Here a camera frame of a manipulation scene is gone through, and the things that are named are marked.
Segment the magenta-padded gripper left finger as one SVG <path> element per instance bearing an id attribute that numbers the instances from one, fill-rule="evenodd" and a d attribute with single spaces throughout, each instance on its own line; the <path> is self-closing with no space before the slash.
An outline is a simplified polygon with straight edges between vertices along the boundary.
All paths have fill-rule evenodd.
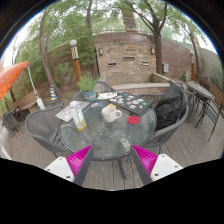
<path id="1" fill-rule="evenodd" d="M 45 171 L 82 186 L 93 156 L 94 148 L 89 145 L 68 157 L 58 157 Z"/>

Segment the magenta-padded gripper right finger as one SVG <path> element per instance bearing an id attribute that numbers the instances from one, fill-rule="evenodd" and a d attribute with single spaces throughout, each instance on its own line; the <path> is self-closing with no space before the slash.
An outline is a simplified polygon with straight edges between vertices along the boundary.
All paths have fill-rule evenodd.
<path id="1" fill-rule="evenodd" d="M 143 185 L 147 185 L 182 169 L 166 154 L 156 155 L 140 146 L 131 145 L 130 155 Z"/>

